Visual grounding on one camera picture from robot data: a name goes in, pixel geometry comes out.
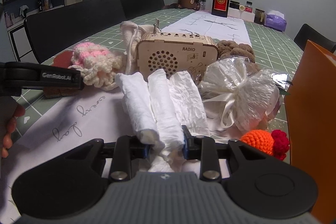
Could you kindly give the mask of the person's left hand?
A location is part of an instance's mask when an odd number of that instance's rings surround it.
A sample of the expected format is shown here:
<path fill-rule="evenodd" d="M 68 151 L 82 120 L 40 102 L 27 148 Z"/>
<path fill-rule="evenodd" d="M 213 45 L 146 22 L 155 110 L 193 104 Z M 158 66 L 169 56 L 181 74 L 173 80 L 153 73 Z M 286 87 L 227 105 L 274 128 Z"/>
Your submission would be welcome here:
<path fill-rule="evenodd" d="M 25 108 L 22 105 L 17 104 L 13 116 L 9 119 L 9 121 L 6 124 L 6 135 L 3 137 L 3 148 L 1 151 L 2 158 L 8 157 L 9 155 L 8 150 L 13 145 L 11 134 L 15 131 L 15 128 L 17 126 L 17 118 L 22 117 L 24 114 L 25 114 Z"/>

